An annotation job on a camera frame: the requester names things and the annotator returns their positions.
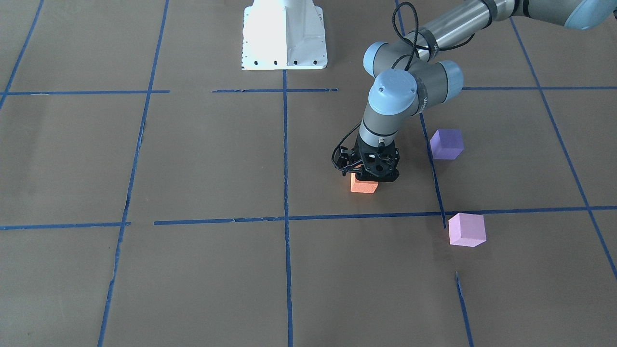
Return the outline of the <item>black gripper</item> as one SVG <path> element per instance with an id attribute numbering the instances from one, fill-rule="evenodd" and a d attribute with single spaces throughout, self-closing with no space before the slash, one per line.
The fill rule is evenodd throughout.
<path id="1" fill-rule="evenodd" d="M 354 161 L 361 160 L 359 171 L 356 173 L 357 180 L 394 182 L 400 175 L 397 169 L 400 156 L 395 142 L 387 146 L 372 147 L 357 136 L 354 156 L 356 157 Z"/>

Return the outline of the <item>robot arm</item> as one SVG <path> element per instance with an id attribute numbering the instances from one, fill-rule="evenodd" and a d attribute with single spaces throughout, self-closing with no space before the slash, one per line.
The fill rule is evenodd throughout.
<path id="1" fill-rule="evenodd" d="M 364 53 L 364 70 L 374 78 L 352 149 L 337 145 L 331 160 L 361 181 L 393 182 L 400 159 L 395 137 L 404 121 L 458 96 L 464 76 L 439 53 L 460 48 L 482 29 L 513 16 L 568 29 L 598 26 L 616 10 L 614 0 L 465 0 L 408 34 L 395 27 L 398 42 L 375 42 Z"/>

